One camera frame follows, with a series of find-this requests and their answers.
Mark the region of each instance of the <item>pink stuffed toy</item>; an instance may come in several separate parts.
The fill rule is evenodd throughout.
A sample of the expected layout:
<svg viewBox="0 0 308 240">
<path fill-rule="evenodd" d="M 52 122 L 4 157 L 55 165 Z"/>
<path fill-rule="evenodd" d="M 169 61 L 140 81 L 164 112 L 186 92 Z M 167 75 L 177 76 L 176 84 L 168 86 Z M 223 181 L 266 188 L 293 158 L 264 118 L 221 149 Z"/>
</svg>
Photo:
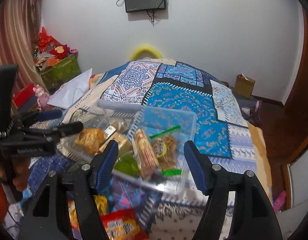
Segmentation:
<svg viewBox="0 0 308 240">
<path fill-rule="evenodd" d="M 42 111 L 43 109 L 49 108 L 47 102 L 50 99 L 50 95 L 46 93 L 40 85 L 36 85 L 36 87 L 33 88 L 33 91 L 37 96 L 38 109 Z"/>
</svg>

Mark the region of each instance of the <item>wooden floor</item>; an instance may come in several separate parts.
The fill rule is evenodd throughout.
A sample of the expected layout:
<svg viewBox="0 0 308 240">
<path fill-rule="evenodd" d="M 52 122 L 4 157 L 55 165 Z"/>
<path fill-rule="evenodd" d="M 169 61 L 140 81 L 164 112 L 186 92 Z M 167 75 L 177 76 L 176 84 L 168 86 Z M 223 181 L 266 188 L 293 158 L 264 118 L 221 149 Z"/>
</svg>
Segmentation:
<svg viewBox="0 0 308 240">
<path fill-rule="evenodd" d="M 306 138 L 307 132 L 299 125 L 297 118 L 284 114 L 280 106 L 263 103 L 259 110 L 267 158 L 271 166 L 273 199 L 284 190 L 280 164 L 297 149 Z"/>
</svg>

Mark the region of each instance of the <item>wooden door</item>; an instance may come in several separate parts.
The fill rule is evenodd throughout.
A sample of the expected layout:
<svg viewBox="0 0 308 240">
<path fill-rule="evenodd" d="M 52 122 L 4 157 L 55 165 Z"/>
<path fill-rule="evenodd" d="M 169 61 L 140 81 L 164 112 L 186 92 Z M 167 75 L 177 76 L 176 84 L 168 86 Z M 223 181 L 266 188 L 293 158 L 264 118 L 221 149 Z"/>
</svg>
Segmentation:
<svg viewBox="0 0 308 240">
<path fill-rule="evenodd" d="M 296 122 L 297 130 L 301 131 L 299 142 L 301 145 L 305 139 L 308 140 L 308 16 L 305 11 L 302 58 L 294 86 L 284 106 L 284 112 Z"/>
</svg>

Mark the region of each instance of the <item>baseboard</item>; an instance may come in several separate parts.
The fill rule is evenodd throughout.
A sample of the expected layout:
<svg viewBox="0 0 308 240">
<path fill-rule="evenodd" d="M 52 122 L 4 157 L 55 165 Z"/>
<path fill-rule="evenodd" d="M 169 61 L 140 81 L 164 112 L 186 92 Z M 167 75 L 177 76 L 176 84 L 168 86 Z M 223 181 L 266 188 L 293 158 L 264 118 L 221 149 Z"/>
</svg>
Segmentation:
<svg viewBox="0 0 308 240">
<path fill-rule="evenodd" d="M 277 100 L 273 100 L 273 99 L 269 99 L 269 98 L 262 98 L 262 97 L 259 97 L 259 96 L 252 96 L 258 100 L 262 100 L 263 102 L 265 103 L 269 103 L 269 104 L 272 104 L 272 105 L 277 105 L 277 106 L 280 106 L 280 107 L 283 107 L 283 103 L 280 102 L 280 101 L 277 101 Z"/>
</svg>

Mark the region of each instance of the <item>red box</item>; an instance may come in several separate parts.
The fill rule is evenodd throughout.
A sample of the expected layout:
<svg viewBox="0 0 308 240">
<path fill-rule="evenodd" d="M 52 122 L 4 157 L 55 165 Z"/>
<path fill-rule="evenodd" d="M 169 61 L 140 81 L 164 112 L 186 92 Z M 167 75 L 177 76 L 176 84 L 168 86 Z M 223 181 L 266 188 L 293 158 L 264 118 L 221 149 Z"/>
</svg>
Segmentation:
<svg viewBox="0 0 308 240">
<path fill-rule="evenodd" d="M 31 96 L 35 95 L 33 88 L 33 83 L 27 84 L 25 88 L 13 97 L 12 100 L 17 108 L 20 108 L 27 100 L 30 99 Z"/>
</svg>

